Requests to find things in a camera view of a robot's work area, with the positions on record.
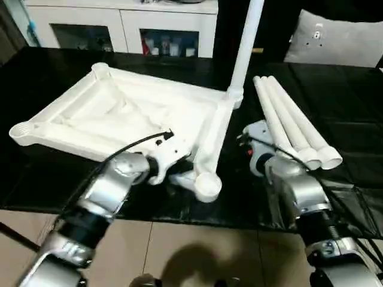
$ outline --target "white pipe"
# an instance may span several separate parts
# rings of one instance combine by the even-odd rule
[[[244,98],[244,83],[262,14],[263,2],[264,0],[251,0],[247,11],[241,44],[239,45],[232,75],[232,82],[227,89],[228,98],[235,101],[235,109],[240,107],[242,99]]]
[[[261,78],[256,76],[253,78],[253,81],[254,81],[259,102],[261,103],[262,110],[265,115],[265,119],[268,124],[268,128],[269,128],[271,137],[274,141],[274,144],[277,147],[282,148],[283,150],[289,152],[293,156],[300,159],[298,153],[293,149],[290,141],[288,140],[286,132],[283,129],[283,126],[278,118],[278,115],[276,114],[274,107],[271,104],[271,101],[269,99],[269,96],[266,93],[265,87],[263,86],[263,83],[261,82]],[[278,154],[286,157],[286,155],[281,152],[279,152]]]
[[[302,161],[306,163],[311,170],[319,168],[321,166],[321,161],[319,161],[317,151],[309,145],[302,131],[293,120],[293,117],[279,99],[276,90],[269,79],[262,77],[260,81],[266,89],[271,104],[273,105],[275,112],[278,114],[279,120],[282,123],[293,148],[298,152]]]
[[[291,99],[280,83],[273,77],[269,77],[269,82],[278,92],[278,96],[286,106],[287,110],[294,118],[302,133],[307,138],[310,146],[317,150],[322,169],[333,169],[342,163],[342,157],[332,146],[324,140],[321,134],[312,125],[306,115],[300,110],[296,103]]]

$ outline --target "black cable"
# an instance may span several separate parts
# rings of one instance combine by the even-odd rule
[[[358,244],[358,246],[360,247],[361,250],[364,251],[364,253],[369,257],[371,258],[371,260],[379,267],[380,270],[382,270],[383,268],[383,264],[382,262],[379,261],[379,259],[377,259],[374,254],[371,253],[371,251],[368,249],[368,247],[366,245],[364,245],[358,238],[353,238],[355,240],[355,242]]]
[[[72,199],[75,196],[77,196],[80,191],[83,191],[84,187],[86,187],[86,185],[89,183],[89,181],[94,176],[98,175],[98,173],[101,171],[101,169],[109,161],[111,161],[113,158],[115,158],[119,154],[123,153],[127,149],[133,148],[134,146],[139,145],[139,144],[141,144],[143,142],[149,141],[150,139],[154,139],[154,138],[158,138],[159,136],[163,136],[164,139],[167,140],[167,139],[171,138],[173,135],[174,135],[173,132],[170,130],[169,132],[161,132],[161,133],[156,133],[156,134],[151,135],[151,136],[147,136],[146,138],[143,138],[143,139],[140,139],[138,141],[132,142],[132,143],[124,146],[123,148],[120,148],[118,151],[116,151],[113,154],[109,155],[106,159],[104,159],[102,162],[97,164],[96,167],[94,169],[92,169],[92,171],[80,182],[80,184],[78,185],[76,190],[71,194],[71,196],[69,197],[69,199],[67,200],[67,202],[65,203],[65,205],[64,205],[64,207],[62,209],[62,213],[59,214],[56,217],[56,219],[54,220],[54,223],[53,223],[53,226],[51,227],[51,229],[55,229],[56,228],[57,223],[59,222],[61,216],[65,213],[65,211],[68,208],[68,206],[69,206],[70,202],[72,201]],[[40,246],[38,246],[36,243],[30,241],[28,238],[26,238],[25,236],[21,235],[16,230],[13,230],[9,226],[3,224],[2,222],[0,222],[0,233],[3,233],[4,235],[9,237],[10,239],[13,239],[14,241],[16,241],[19,244],[29,248],[32,251],[38,252],[39,249],[40,249]]]
[[[380,262],[383,263],[383,255],[382,255],[382,252],[381,252],[380,248],[378,247],[378,245],[376,245],[375,241],[373,241],[372,239],[367,239],[367,241],[370,243],[372,249],[375,251],[376,255],[378,256],[378,258],[380,260]]]
[[[38,252],[40,249],[40,246],[38,246],[36,243],[30,241],[28,238],[21,235],[20,233],[13,230],[12,228],[10,228],[9,226],[5,225],[2,222],[0,222],[0,233],[4,234],[5,236],[16,241],[17,243],[29,248],[30,250],[32,250],[34,252]]]
[[[246,134],[244,136],[247,137],[247,139],[252,139],[252,140],[254,140],[256,142],[259,142],[260,144],[268,146],[269,148],[272,148],[272,149],[275,149],[277,151],[283,152],[287,156],[291,157],[294,161],[296,161],[297,163],[301,164],[305,169],[310,170],[310,168],[307,166],[307,164],[305,164],[302,160],[300,160],[299,158],[297,158],[294,155],[290,154],[288,151],[285,151],[284,149],[274,145],[273,143],[265,142],[265,141],[263,141],[261,139],[254,138],[254,137],[250,136],[249,134]],[[369,236],[366,236],[366,231],[368,233],[370,233],[369,230],[355,217],[355,215],[350,211],[350,209],[347,207],[347,205],[330,188],[327,188],[327,186],[324,185],[322,180],[317,175],[315,175],[313,173],[310,173],[310,175],[312,177],[314,177],[319,182],[319,184],[321,185],[321,187],[322,187],[324,193],[326,194],[326,196],[330,200],[333,199],[334,201],[336,201],[337,204],[340,205],[341,208],[347,213],[348,217],[352,219],[352,222],[355,224],[355,226],[357,228],[359,228],[360,232],[362,233],[362,236],[369,237]],[[353,236],[353,239],[358,243],[359,239],[356,236]],[[375,253],[377,254],[377,256],[378,256],[378,258],[380,260],[378,260],[376,258],[376,256],[374,256],[368,250],[368,248],[365,245],[363,245],[363,250],[371,258],[371,260],[373,260],[375,262],[375,264],[381,269],[381,271],[383,271],[383,254],[382,254],[382,252],[380,251],[380,249],[378,248],[378,246],[376,245],[376,243],[372,239],[368,239],[368,241],[371,244],[371,247],[374,249]]]
[[[115,158],[116,156],[118,156],[119,154],[123,153],[124,151],[126,151],[127,149],[130,149],[130,148],[133,148],[134,146],[136,145],[139,145],[143,142],[146,142],[146,141],[149,141],[150,139],[154,139],[154,138],[158,138],[159,136],[163,136],[166,139],[169,139],[173,136],[173,132],[170,130],[170,132],[161,132],[161,133],[156,133],[154,135],[151,135],[151,136],[147,136],[145,138],[142,138],[142,139],[139,139],[138,141],[135,141],[135,142],[132,142],[122,148],[120,148],[118,151],[112,153],[111,155],[109,155],[106,159],[104,159],[102,162],[100,162],[99,164],[96,165],[96,167],[94,169],[92,169],[90,171],[90,173],[80,182],[80,184],[78,185],[78,187],[75,189],[75,191],[71,194],[71,196],[69,197],[69,199],[66,201],[64,207],[62,208],[62,213],[59,214],[56,219],[54,220],[54,223],[53,223],[53,226],[51,229],[55,229],[56,226],[57,226],[57,223],[59,222],[60,218],[62,217],[63,214],[65,214],[65,211],[66,209],[68,208],[68,206],[70,205],[71,201],[73,200],[73,198],[75,196],[78,196],[78,194],[80,192],[82,192],[84,190],[84,188],[89,184],[90,180],[94,177],[94,176],[97,176],[98,173],[102,170],[103,167],[105,167],[105,165],[111,161],[113,158]]]

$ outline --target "black table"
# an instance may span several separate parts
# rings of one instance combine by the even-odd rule
[[[225,90],[231,67],[209,59],[173,59],[77,50],[26,48],[0,69],[2,100],[2,209],[58,213],[77,184],[95,165],[75,155],[40,145],[19,147],[9,129],[42,110],[90,71],[110,66],[199,86]],[[235,137],[263,118],[251,78],[274,75],[344,158],[321,176],[350,183],[334,188],[366,227],[383,233],[383,73],[346,66],[252,63],[245,99],[233,112],[217,173],[223,181],[219,198],[209,204],[169,184],[141,185],[132,190],[119,217],[145,221],[216,225],[232,228],[294,231],[284,224],[278,199],[253,176],[249,158]]]

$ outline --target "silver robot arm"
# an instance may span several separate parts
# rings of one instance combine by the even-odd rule
[[[266,161],[265,174],[305,242],[308,262],[315,267],[311,286],[383,286],[363,261],[355,241],[336,227],[322,186],[302,165],[276,155]]]
[[[18,286],[86,286],[87,280],[79,269],[92,263],[98,243],[126,201],[130,188],[143,181],[161,184],[167,170],[189,153],[184,141],[172,136],[148,157],[129,152],[114,157],[75,207],[60,216]]]

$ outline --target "tile floor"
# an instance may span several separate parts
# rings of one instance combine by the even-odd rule
[[[0,210],[1,222],[37,243],[53,219]],[[0,286],[12,286],[33,253],[4,236],[0,246]],[[214,286],[236,277],[237,287],[305,287],[311,271],[294,234],[118,220],[84,273],[90,287],[128,287],[143,273],[161,278],[164,287]]]

